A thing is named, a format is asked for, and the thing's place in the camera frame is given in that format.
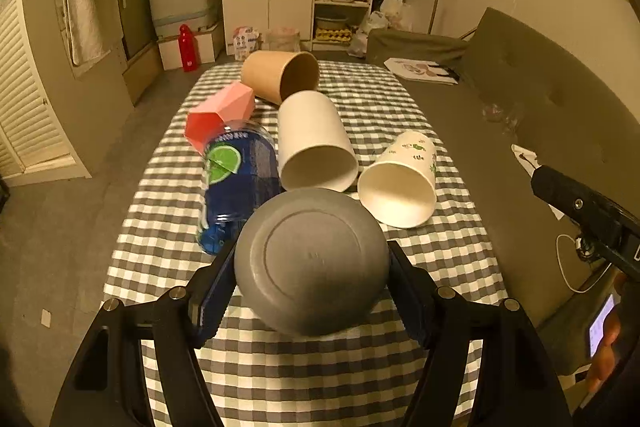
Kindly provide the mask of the person's right hand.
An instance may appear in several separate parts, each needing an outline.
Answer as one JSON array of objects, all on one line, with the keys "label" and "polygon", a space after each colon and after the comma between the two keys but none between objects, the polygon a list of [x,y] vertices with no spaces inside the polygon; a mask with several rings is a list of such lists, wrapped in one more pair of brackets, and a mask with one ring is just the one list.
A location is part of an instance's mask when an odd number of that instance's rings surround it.
[{"label": "person's right hand", "polygon": [[606,317],[603,325],[603,337],[594,355],[586,377],[587,391],[595,393],[610,377],[615,369],[616,355],[613,345],[620,335],[620,314],[616,306]]}]

